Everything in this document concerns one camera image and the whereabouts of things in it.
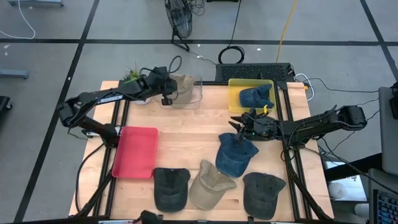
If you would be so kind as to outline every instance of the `wooden tabletop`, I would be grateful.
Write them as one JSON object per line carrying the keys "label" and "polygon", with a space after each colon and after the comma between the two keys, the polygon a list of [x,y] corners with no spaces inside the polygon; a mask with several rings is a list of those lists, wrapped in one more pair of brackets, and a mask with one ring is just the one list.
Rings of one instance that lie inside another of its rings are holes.
{"label": "wooden tabletop", "polygon": [[[101,89],[117,87],[118,82],[106,81]],[[288,83],[289,96],[294,120],[310,116],[302,83]],[[280,92],[284,118],[287,118],[283,93]],[[120,124],[123,102],[118,116]],[[99,105],[95,109],[94,119],[101,123],[110,123],[114,103]],[[200,161],[206,159],[215,164],[216,153],[220,146],[218,135],[222,133],[235,133],[228,124],[230,116],[240,114],[228,111],[228,87],[227,86],[203,86],[203,98],[197,110],[171,110],[164,109],[159,102],[152,100],[148,105],[135,105],[130,103],[127,126],[154,127],[159,130],[159,143],[157,148],[156,167],[187,168],[191,173],[192,183],[198,174]],[[276,111],[269,116],[277,118]],[[216,207],[210,211],[203,211],[194,206],[189,199],[187,206],[177,213],[162,213],[156,209],[154,202],[153,180],[129,180],[118,179],[114,191],[114,201],[111,212],[113,219],[138,218],[143,210],[149,210],[157,214],[163,214],[165,220],[224,220],[246,221],[248,214],[243,207],[242,178],[250,172],[262,172],[272,174],[287,183],[279,193],[277,210],[273,221],[294,221],[292,202],[287,182],[285,162],[280,159],[282,143],[280,141],[253,142],[259,149],[250,161],[245,173],[239,178],[233,178],[238,187],[227,191]],[[100,138],[88,140],[84,157],[101,144]],[[307,144],[309,149],[318,152],[315,141]],[[300,151],[302,164],[307,183],[307,189],[312,197],[327,215],[333,217],[331,203],[323,175],[322,164],[319,155]],[[97,152],[87,160],[80,174],[79,203],[82,207],[92,196],[98,186],[101,166],[104,157],[104,149]],[[300,216],[305,217],[302,205],[302,197],[296,188]],[[103,194],[100,214],[104,213],[108,190]],[[74,199],[70,214],[75,214]]]}

